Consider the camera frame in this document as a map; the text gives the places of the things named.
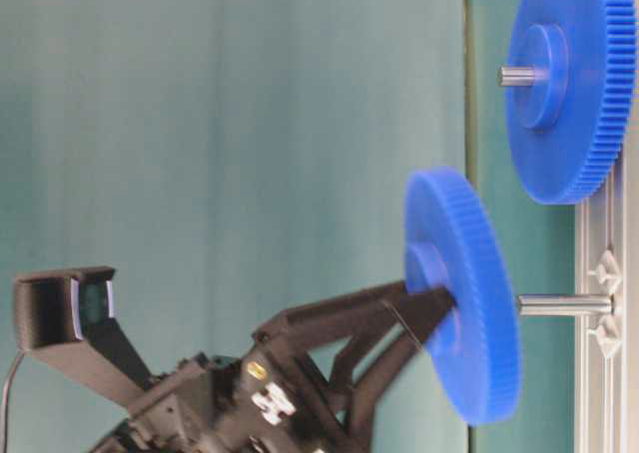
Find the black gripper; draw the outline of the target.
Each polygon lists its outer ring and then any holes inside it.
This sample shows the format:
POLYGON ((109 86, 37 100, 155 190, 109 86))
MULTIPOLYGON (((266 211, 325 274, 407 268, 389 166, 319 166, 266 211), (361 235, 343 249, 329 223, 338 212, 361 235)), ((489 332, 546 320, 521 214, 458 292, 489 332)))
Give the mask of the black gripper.
POLYGON ((153 378, 95 452, 366 452, 376 403, 453 310, 402 280, 288 308, 242 358, 198 354, 153 378), (343 338, 324 376, 311 352, 343 338))

